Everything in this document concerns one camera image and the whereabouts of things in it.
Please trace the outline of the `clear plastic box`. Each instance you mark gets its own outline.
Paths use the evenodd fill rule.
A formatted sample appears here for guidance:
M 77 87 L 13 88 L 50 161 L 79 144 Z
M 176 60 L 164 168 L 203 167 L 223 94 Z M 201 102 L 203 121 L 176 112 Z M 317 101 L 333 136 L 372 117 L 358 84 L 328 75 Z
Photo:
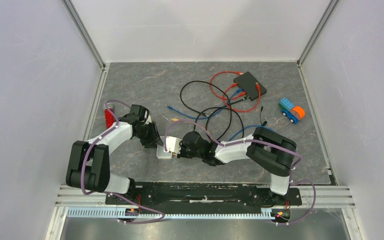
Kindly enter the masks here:
M 158 145 L 156 148 L 156 157 L 159 160 L 170 160 L 173 158 L 173 153 L 170 151 L 165 151 L 163 146 Z

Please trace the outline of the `black network switch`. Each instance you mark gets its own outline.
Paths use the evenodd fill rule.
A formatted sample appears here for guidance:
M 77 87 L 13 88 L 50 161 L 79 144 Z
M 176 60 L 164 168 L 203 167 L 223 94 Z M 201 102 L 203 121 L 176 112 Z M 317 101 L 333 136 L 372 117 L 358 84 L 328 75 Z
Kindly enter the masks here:
M 251 101 L 257 100 L 267 93 L 267 89 L 249 71 L 235 77 L 233 82 L 245 92 Z

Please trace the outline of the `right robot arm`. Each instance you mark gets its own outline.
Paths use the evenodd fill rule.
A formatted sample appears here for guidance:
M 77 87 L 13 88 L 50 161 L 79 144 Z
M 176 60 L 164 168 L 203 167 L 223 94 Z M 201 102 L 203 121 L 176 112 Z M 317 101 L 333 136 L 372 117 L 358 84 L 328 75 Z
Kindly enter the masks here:
M 270 173 L 269 199 L 282 204 L 289 198 L 291 172 L 303 157 L 297 144 L 267 128 L 231 141 L 207 141 L 197 131 L 187 133 L 179 143 L 178 158 L 201 159 L 209 166 L 252 160 Z

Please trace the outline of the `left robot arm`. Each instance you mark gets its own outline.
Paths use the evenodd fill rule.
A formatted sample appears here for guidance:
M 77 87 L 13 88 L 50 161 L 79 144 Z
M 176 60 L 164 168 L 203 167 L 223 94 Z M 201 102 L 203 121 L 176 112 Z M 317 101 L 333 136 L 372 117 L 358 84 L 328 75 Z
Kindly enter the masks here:
M 144 148 L 155 149 L 163 145 L 150 111 L 142 105 L 131 105 L 128 114 L 118 118 L 100 135 L 73 143 L 66 184 L 83 190 L 85 195 L 93 192 L 117 193 L 123 203 L 133 203 L 137 198 L 137 191 L 133 188 L 134 180 L 110 171 L 111 153 L 132 138 L 138 138 Z

